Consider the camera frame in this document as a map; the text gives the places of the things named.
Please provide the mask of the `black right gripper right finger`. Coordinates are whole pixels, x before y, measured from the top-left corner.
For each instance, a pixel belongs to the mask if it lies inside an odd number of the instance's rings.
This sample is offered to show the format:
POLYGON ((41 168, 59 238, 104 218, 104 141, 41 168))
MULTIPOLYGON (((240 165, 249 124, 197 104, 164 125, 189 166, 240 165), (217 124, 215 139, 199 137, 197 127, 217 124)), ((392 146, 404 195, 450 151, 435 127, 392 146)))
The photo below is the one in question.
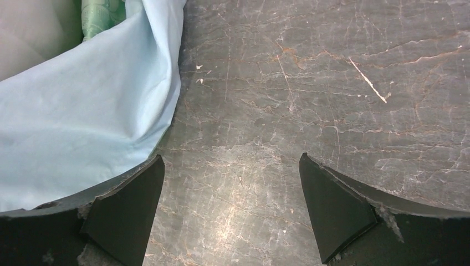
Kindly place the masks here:
POLYGON ((468 265, 469 213, 378 190, 302 154, 299 173, 324 265, 468 265))

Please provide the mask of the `cream and yellow pillow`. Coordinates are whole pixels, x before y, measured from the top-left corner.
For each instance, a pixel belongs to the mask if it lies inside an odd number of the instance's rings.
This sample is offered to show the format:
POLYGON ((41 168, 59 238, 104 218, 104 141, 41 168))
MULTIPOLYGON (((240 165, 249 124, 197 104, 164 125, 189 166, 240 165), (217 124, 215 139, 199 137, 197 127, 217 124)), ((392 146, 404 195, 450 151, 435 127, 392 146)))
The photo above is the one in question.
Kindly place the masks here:
POLYGON ((80 1, 1 1, 1 80, 81 43, 80 1))

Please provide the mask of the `light blue pillowcase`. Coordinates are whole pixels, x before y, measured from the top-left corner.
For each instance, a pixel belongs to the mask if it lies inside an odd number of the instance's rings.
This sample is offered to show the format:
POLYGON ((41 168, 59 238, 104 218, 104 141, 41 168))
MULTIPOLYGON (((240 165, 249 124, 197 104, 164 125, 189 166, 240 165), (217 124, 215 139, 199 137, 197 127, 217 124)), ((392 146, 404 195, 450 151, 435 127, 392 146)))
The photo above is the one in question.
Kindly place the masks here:
POLYGON ((185 1, 100 1, 96 36, 1 80, 1 211, 32 209, 144 162, 180 95, 185 1))

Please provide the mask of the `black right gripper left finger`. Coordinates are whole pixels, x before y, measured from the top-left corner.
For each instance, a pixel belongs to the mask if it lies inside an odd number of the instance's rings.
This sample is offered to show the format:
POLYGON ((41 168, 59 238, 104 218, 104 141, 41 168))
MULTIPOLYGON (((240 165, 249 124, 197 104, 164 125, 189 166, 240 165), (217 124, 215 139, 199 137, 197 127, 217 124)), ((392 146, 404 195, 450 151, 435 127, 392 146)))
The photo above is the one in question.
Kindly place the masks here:
POLYGON ((1 213, 2 265, 81 265, 96 253, 141 265, 165 177, 160 155, 34 209, 1 213))

